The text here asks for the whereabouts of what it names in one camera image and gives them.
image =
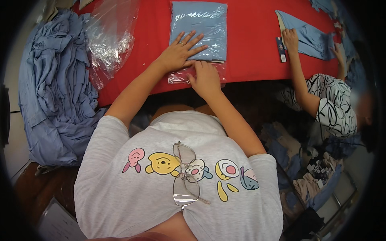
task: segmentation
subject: child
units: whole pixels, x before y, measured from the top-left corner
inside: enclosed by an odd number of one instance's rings
[[[296,30],[285,29],[283,38],[291,63],[293,89],[280,91],[277,96],[280,101],[293,110],[305,110],[330,134],[339,138],[353,136],[372,125],[374,100],[369,92],[365,92],[358,103],[354,103],[354,93],[344,81],[344,62],[337,44],[332,51],[338,59],[338,78],[315,74],[305,80]]]

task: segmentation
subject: black and white shirt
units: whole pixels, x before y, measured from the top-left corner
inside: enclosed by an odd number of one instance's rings
[[[315,120],[336,137],[347,138],[355,135],[357,119],[350,103],[351,88],[341,79],[327,74],[315,74],[306,82],[308,92],[320,97]],[[292,88],[280,91],[277,98],[295,111],[302,110],[296,102]]]

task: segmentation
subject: folded blue shirt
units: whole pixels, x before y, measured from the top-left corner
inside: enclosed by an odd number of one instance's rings
[[[279,10],[275,10],[275,12],[280,15],[285,28],[296,29],[299,37],[299,53],[323,60],[335,58],[334,53],[330,49],[330,47],[334,47],[334,33],[325,34],[290,14]]]
[[[36,26],[24,46],[19,70],[19,106],[30,158],[42,165],[80,165],[104,115],[88,80],[83,21],[64,10]]]
[[[227,5],[215,2],[173,2],[171,16],[171,44],[180,34],[185,31],[182,39],[192,30],[204,37],[193,48],[208,45],[204,51],[197,53],[188,59],[196,60],[221,60],[227,59]]]

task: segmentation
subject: cartoon print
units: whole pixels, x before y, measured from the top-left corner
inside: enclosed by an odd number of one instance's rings
[[[236,163],[234,163],[233,161],[228,159],[222,159],[216,163],[215,172],[216,172],[216,175],[221,180],[226,181],[231,178],[238,177],[239,168],[237,167]],[[227,183],[227,187],[231,192],[239,192],[239,189],[230,183]],[[224,191],[221,181],[217,182],[217,193],[221,201],[223,202],[228,201],[228,195]]]
[[[135,170],[139,173],[141,171],[141,165],[138,161],[142,160],[145,157],[145,150],[142,148],[136,148],[132,150],[128,157],[128,162],[122,170],[122,173],[126,172],[129,167],[134,167]]]
[[[244,171],[244,167],[241,167],[240,180],[243,188],[247,190],[255,190],[260,187],[253,169],[247,169],[246,171]]]
[[[209,172],[209,167],[205,166],[205,163],[202,159],[196,159],[190,163],[185,170],[185,173],[191,174],[197,182],[202,180],[204,177],[207,179],[211,179],[213,177],[213,175]],[[187,177],[189,182],[195,182],[191,179],[192,177]]]
[[[173,155],[156,152],[149,156],[151,164],[145,168],[146,173],[158,173],[160,175],[171,174],[172,176],[178,176],[179,172],[175,169],[180,165],[180,161]]]

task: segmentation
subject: eyeglasses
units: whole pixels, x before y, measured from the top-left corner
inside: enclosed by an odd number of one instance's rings
[[[181,212],[184,211],[185,206],[197,200],[210,204],[208,200],[200,198],[200,185],[193,175],[182,171],[182,166],[186,170],[196,159],[196,153],[190,147],[177,142],[173,145],[173,154],[180,162],[180,172],[173,183],[173,199],[178,206],[181,206]]]

